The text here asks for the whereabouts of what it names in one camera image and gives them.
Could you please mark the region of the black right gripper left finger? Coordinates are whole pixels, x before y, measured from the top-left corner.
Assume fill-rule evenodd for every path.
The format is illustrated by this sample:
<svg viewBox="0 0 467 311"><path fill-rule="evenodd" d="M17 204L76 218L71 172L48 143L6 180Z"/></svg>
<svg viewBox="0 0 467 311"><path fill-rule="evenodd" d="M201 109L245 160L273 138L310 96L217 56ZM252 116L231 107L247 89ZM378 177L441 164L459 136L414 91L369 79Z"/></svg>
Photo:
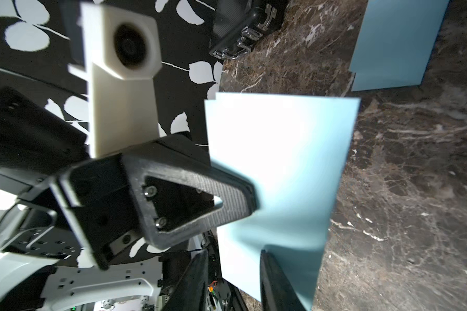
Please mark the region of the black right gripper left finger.
<svg viewBox="0 0 467 311"><path fill-rule="evenodd" d="M200 250L189 263L166 305L167 310L206 310L208 251Z"/></svg>

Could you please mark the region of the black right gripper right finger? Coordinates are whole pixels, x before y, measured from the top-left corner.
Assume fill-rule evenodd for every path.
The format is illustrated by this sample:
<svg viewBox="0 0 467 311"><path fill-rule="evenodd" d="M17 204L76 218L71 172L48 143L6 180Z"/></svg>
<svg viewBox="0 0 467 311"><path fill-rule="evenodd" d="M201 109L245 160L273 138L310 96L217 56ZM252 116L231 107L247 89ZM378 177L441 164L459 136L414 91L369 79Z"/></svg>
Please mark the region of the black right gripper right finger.
<svg viewBox="0 0 467 311"><path fill-rule="evenodd" d="M262 250L259 270L262 310L305 310L273 254Z"/></svg>

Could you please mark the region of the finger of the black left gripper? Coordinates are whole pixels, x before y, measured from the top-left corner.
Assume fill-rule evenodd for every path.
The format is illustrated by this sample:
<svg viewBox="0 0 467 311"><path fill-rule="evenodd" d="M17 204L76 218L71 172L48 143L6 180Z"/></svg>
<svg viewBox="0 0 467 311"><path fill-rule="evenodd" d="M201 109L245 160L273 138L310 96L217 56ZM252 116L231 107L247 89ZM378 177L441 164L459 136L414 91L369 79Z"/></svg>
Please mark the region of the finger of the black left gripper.
<svg viewBox="0 0 467 311"><path fill-rule="evenodd" d="M253 185L171 149L132 149L121 164L146 242L170 248L253 214Z"/></svg>

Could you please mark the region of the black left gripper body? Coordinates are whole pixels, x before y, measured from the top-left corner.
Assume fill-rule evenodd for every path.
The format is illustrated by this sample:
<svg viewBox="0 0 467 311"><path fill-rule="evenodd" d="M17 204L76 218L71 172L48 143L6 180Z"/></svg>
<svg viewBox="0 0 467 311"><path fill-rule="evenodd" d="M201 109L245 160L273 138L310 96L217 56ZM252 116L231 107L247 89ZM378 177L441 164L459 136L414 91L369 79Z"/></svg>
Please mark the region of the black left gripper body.
<svg viewBox="0 0 467 311"><path fill-rule="evenodd" d="M171 149L210 164L205 149L178 133L67 167L47 188L22 196L31 211L19 228L18 251L64 259L84 249L106 270L134 241L146 242L120 161L132 149Z"/></svg>

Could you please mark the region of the white square paper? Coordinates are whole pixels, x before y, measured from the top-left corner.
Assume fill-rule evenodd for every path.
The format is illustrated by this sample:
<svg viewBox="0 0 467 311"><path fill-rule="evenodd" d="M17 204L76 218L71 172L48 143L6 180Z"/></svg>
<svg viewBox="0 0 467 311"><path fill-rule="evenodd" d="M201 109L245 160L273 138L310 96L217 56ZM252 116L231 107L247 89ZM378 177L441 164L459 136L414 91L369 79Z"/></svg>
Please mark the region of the white square paper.
<svg viewBox="0 0 467 311"><path fill-rule="evenodd" d="M266 250L311 309L360 103L254 93L205 101L213 166L254 185L253 214L217 230L223 277L253 298Z"/></svg>

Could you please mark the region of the pale blue square paper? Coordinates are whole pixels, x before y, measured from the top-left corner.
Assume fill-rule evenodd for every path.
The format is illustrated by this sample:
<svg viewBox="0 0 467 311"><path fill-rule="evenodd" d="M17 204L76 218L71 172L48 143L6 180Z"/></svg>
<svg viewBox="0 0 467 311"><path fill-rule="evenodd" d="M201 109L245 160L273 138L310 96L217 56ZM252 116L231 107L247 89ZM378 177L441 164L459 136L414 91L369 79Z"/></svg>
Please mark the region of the pale blue square paper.
<svg viewBox="0 0 467 311"><path fill-rule="evenodd" d="M369 1L350 71L353 91L422 83L448 2Z"/></svg>

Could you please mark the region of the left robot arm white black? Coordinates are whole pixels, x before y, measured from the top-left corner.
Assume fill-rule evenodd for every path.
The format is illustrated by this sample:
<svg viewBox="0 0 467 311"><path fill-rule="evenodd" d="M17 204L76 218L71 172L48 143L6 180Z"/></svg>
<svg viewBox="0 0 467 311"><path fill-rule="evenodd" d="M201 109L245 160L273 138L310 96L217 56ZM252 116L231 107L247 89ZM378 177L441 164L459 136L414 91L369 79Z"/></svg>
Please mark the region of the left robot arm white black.
<svg viewBox="0 0 467 311"><path fill-rule="evenodd" d="M95 268L58 268L26 310L65 308L115 290L155 301L162 263L114 264L139 238L170 248L250 216L250 182L214 168L182 134L90 159L84 134L11 88L0 89L0 176L25 184L0 221L0 250L63 259L88 250Z"/></svg>

